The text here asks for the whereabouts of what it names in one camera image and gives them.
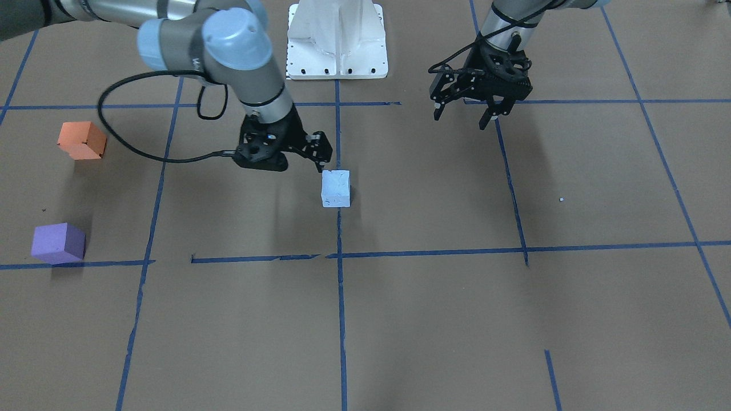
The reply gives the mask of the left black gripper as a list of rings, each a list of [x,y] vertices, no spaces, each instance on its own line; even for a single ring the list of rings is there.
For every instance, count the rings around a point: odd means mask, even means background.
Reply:
[[[499,115],[509,115],[515,102],[525,100],[533,87],[528,78],[531,60],[515,45],[500,50],[487,41],[473,42],[456,53],[467,52],[461,68],[449,65],[454,57],[435,63],[428,72],[436,76],[429,88],[434,103],[433,119],[440,120],[446,105],[467,98],[486,102],[479,120],[479,130]]]

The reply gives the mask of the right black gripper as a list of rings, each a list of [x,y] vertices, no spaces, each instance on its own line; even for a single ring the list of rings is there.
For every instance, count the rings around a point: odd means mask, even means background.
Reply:
[[[319,174],[332,158],[332,146],[326,134],[308,134],[295,106],[272,124],[263,124],[254,115],[245,116],[233,154],[235,164],[259,171],[284,172],[289,167],[286,152],[312,161]]]

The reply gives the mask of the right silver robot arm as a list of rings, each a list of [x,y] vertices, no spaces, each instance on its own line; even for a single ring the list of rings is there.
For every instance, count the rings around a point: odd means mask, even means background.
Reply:
[[[105,89],[96,110],[100,122],[120,144],[158,162],[172,162],[126,142],[103,115],[107,97],[133,81],[175,76],[205,86],[222,85],[245,110],[238,145],[232,150],[177,159],[178,164],[230,157],[239,167],[285,171],[286,153],[297,154],[322,172],[332,146],[323,132],[307,133],[284,75],[272,56],[267,13],[259,1],[3,1],[2,40],[67,22],[102,21],[136,29],[136,49],[150,72],[117,81]]]

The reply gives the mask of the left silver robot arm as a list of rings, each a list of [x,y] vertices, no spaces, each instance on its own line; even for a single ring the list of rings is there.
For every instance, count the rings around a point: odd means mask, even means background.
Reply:
[[[481,130],[499,115],[509,115],[515,103],[524,101],[533,90],[528,77],[532,61],[524,49],[546,11],[586,10],[607,3],[493,1],[475,39],[428,68],[435,75],[429,88],[434,120],[440,119],[448,103],[463,98],[487,104],[479,120]]]

